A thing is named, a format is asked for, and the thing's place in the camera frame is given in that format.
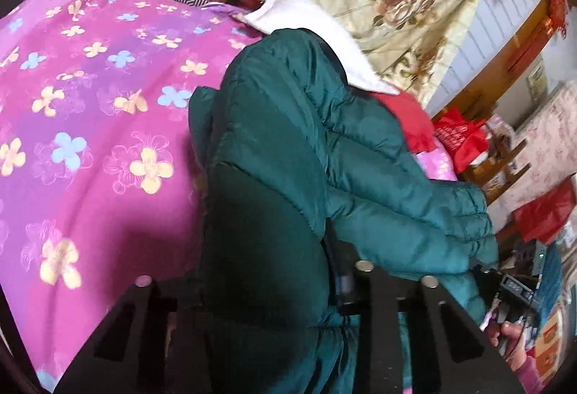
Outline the right hand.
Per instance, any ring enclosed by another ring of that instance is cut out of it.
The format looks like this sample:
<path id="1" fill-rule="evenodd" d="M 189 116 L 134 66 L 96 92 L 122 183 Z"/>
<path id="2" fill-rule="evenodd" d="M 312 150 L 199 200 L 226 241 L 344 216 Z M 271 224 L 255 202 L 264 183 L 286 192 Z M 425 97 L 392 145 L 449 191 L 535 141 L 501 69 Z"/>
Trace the right hand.
<path id="1" fill-rule="evenodd" d="M 498 347 L 501 341 L 505 342 L 503 358 L 512 371 L 518 372 L 527 360 L 523 325 L 511 322 L 503 322 L 499 325 L 491 321 L 484 332 L 495 347 Z"/>

